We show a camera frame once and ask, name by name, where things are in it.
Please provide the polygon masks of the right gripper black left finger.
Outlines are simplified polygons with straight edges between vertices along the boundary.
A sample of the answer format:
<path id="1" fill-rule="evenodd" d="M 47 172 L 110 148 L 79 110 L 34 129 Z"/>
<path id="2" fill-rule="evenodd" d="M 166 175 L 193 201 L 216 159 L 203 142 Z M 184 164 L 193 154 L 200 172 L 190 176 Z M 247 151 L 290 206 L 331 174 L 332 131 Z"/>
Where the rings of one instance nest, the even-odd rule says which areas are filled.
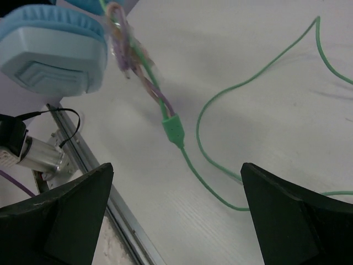
<path id="1" fill-rule="evenodd" d="M 59 215 L 73 202 L 78 178 L 1 208 L 1 264 L 74 264 L 78 251 L 56 224 L 64 222 Z"/>

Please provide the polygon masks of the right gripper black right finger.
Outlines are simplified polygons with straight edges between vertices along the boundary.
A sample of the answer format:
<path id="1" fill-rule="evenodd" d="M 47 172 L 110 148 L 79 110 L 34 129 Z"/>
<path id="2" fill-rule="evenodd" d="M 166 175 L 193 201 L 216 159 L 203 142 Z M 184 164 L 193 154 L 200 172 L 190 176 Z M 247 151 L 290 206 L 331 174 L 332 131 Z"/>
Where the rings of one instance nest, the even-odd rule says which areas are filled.
<path id="1" fill-rule="evenodd" d="M 352 264 L 352 204 L 253 163 L 241 176 L 265 264 Z"/>

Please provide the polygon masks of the light blue headphones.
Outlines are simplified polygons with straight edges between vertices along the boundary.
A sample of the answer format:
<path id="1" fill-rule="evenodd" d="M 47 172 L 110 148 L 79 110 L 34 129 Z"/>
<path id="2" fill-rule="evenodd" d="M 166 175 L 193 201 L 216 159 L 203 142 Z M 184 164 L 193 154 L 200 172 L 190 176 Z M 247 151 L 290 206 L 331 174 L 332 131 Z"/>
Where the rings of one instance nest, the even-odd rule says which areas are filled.
<path id="1" fill-rule="evenodd" d="M 1 72 L 28 91 L 74 97 L 99 90 L 108 45 L 99 1 L 1 1 Z"/>

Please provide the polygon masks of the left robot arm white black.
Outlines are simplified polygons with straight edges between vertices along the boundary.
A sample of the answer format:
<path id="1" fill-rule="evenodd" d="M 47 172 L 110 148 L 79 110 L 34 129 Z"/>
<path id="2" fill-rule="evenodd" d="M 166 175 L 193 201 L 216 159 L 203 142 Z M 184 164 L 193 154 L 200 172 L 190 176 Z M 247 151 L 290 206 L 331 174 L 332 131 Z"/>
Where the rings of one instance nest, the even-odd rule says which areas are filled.
<path id="1" fill-rule="evenodd" d="M 63 150 L 81 126 L 78 120 L 74 133 L 59 144 L 51 145 L 28 135 L 25 121 L 43 114 L 30 112 L 18 116 L 1 115 L 1 165 L 20 165 L 40 172 L 45 181 L 62 174 L 72 174 L 73 163 Z"/>

